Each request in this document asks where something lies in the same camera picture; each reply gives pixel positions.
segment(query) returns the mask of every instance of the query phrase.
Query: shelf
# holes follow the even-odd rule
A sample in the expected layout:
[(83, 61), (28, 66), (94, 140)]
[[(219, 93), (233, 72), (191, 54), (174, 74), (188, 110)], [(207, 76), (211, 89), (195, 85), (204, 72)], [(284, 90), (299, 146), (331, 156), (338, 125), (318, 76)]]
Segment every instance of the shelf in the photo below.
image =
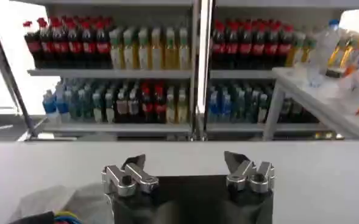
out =
[[(208, 133), (256, 133), (263, 132), (265, 124), (207, 124)], [(329, 131), (330, 129), (322, 124), (311, 123), (291, 123), (291, 124), (277, 124), (277, 132), (312, 132), (312, 131)]]
[(192, 5), (192, 0), (12, 0), (31, 4), (79, 4), (79, 5)]
[(191, 70), (34, 69), (31, 76), (94, 79), (190, 79)]
[(275, 79), (271, 70), (211, 70), (211, 79)]
[(191, 133), (189, 124), (43, 124), (42, 132), (54, 133)]

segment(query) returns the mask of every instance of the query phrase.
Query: plastic bottle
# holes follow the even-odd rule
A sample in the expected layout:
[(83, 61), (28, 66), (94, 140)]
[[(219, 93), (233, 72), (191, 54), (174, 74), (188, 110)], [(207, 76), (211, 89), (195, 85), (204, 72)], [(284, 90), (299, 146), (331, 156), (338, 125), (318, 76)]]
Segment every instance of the plastic bottle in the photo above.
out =
[(165, 67), (164, 50), (161, 40), (162, 32), (160, 28), (152, 31), (152, 69), (161, 70)]
[(166, 31), (166, 49), (165, 49), (166, 69), (178, 69), (178, 48), (175, 43), (175, 31), (172, 27)]
[(252, 48), (252, 29), (251, 23), (245, 22), (243, 24), (243, 33), (239, 36), (239, 54), (238, 54), (238, 69), (251, 68), (251, 48)]
[(188, 32), (186, 28), (179, 30), (180, 44), (179, 44), (179, 69), (190, 69), (190, 46), (188, 44)]
[(71, 67), (84, 68), (85, 59), (83, 54), (82, 34), (74, 22), (68, 23), (68, 43), (71, 53)]
[(124, 69), (124, 45), (123, 45), (123, 28), (119, 27), (109, 33), (112, 48), (110, 56), (112, 58), (113, 69)]
[(142, 28), (138, 33), (138, 60), (140, 62), (139, 67), (142, 70), (148, 70), (152, 67), (152, 53), (151, 46), (149, 45), (148, 29)]
[(26, 21), (23, 23), (23, 27), (25, 28), (25, 41), (27, 44), (27, 48), (29, 52), (32, 54), (34, 59), (34, 65), (36, 68), (43, 67), (43, 48), (40, 43), (39, 33), (32, 28), (32, 22)]
[(110, 58), (110, 37), (104, 25), (105, 24), (102, 21), (99, 21), (96, 24), (97, 63), (98, 68), (100, 69), (110, 69), (112, 68), (112, 61)]

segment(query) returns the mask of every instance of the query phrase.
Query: bottle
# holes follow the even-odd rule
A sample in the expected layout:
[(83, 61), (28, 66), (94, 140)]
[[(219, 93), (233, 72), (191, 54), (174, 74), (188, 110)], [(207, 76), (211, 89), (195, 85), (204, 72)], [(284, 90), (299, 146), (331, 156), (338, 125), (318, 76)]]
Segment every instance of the bottle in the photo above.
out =
[(237, 55), (239, 48), (238, 29), (237, 23), (230, 23), (229, 33), (227, 34), (226, 42), (226, 60), (228, 62), (228, 69), (235, 69), (237, 64)]
[(152, 31), (152, 69), (161, 70), (165, 67), (164, 50), (161, 41), (160, 28), (154, 28)]
[(273, 24), (265, 36), (265, 68), (272, 69), (275, 66), (275, 56), (278, 48), (279, 27)]
[(23, 23), (25, 28), (25, 41), (29, 52), (32, 54), (34, 59), (34, 65), (36, 68), (43, 67), (43, 48), (40, 43), (39, 33), (32, 28), (32, 22), (26, 21)]
[(178, 105), (177, 105), (178, 123), (187, 123), (188, 117), (188, 99), (185, 87), (179, 89)]
[(110, 56), (112, 58), (113, 69), (124, 69), (124, 45), (123, 45), (123, 28), (119, 27), (109, 33), (112, 48)]
[(125, 69), (138, 69), (137, 45), (133, 39), (134, 39), (134, 28), (131, 27), (124, 32)]
[(74, 22), (68, 23), (68, 43), (71, 53), (71, 67), (84, 68), (85, 59), (83, 54), (82, 34)]
[(96, 28), (97, 66), (100, 69), (110, 69), (112, 68), (110, 37), (102, 21), (96, 24)]
[(186, 28), (179, 30), (179, 69), (189, 70), (190, 66), (190, 46), (188, 44), (188, 32)]
[(97, 68), (96, 34), (88, 22), (82, 23), (82, 42), (87, 68)]
[(252, 30), (251, 23), (245, 22), (243, 25), (243, 33), (240, 37), (238, 69), (251, 68), (251, 48), (252, 48)]
[(155, 113), (158, 123), (166, 123), (166, 100), (160, 85), (155, 85)]
[(139, 67), (142, 70), (151, 69), (152, 66), (152, 59), (151, 59), (151, 47), (149, 45), (149, 38), (148, 38), (148, 29), (142, 28), (138, 33), (138, 60), (140, 62)]
[(281, 31), (275, 66), (284, 67), (293, 42), (293, 27), (285, 25)]
[(263, 50), (265, 49), (265, 25), (259, 24), (258, 30), (254, 35), (254, 41), (252, 45), (252, 65), (253, 69), (263, 69), (264, 61), (263, 61)]
[(222, 22), (215, 22), (213, 31), (213, 45), (211, 49), (211, 68), (226, 69), (225, 53), (226, 53), (226, 36), (225, 27)]
[(67, 40), (67, 34), (63, 29), (62, 24), (59, 22), (53, 22), (52, 35), (54, 50), (58, 59), (58, 66), (60, 68), (70, 68), (71, 60), (69, 55), (69, 44)]
[(39, 18), (37, 21), (40, 26), (39, 36), (44, 54), (43, 68), (57, 68), (52, 31), (47, 27), (47, 23), (43, 18)]
[(178, 69), (178, 48), (175, 44), (175, 31), (172, 27), (166, 31), (166, 69)]

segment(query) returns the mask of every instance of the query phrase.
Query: bottle label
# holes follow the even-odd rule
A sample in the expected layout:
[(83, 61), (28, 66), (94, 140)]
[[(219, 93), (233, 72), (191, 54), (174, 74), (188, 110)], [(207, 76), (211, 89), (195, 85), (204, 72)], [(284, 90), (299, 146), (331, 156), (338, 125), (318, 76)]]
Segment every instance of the bottle label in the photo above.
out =
[(110, 55), (112, 56), (113, 69), (121, 69), (119, 49), (112, 49)]
[(152, 68), (155, 70), (162, 68), (162, 50), (159, 48), (152, 50)]
[(287, 55), (290, 49), (291, 49), (291, 44), (280, 44), (278, 46), (278, 54)]
[(67, 42), (57, 42), (54, 43), (55, 51), (57, 53), (67, 53), (69, 52), (69, 47)]
[(189, 57), (190, 52), (188, 48), (181, 48), (179, 50), (179, 66), (180, 69), (189, 69), (190, 68), (190, 60)]
[(240, 47), (239, 47), (239, 52), (241, 54), (250, 54), (251, 47), (252, 47), (251, 44), (241, 44)]
[(109, 43), (97, 43), (96, 48), (100, 54), (108, 54), (110, 52)]
[(277, 44), (266, 44), (265, 45), (265, 54), (267, 55), (275, 55), (277, 53)]
[(148, 50), (140, 48), (138, 50), (138, 58), (140, 61), (140, 69), (148, 69)]
[(238, 52), (239, 44), (230, 43), (230, 44), (227, 44), (226, 48), (227, 48), (226, 52), (228, 54), (236, 54)]
[(42, 49), (40, 42), (38, 42), (38, 41), (33, 41), (33, 42), (27, 43), (27, 48), (29, 48), (29, 51), (31, 53), (36, 53)]
[(265, 48), (264, 44), (255, 44), (252, 48), (252, 54), (254, 55), (262, 55), (263, 49)]
[(125, 48), (124, 50), (125, 68), (133, 69), (133, 49)]
[(55, 52), (55, 47), (53, 46), (52, 42), (41, 42), (43, 46), (43, 50), (45, 53), (53, 53)]
[(80, 42), (69, 42), (69, 50), (72, 53), (81, 53), (83, 51), (82, 43), (80, 43)]
[(95, 53), (96, 52), (96, 45), (94, 43), (83, 43), (83, 50), (86, 53)]

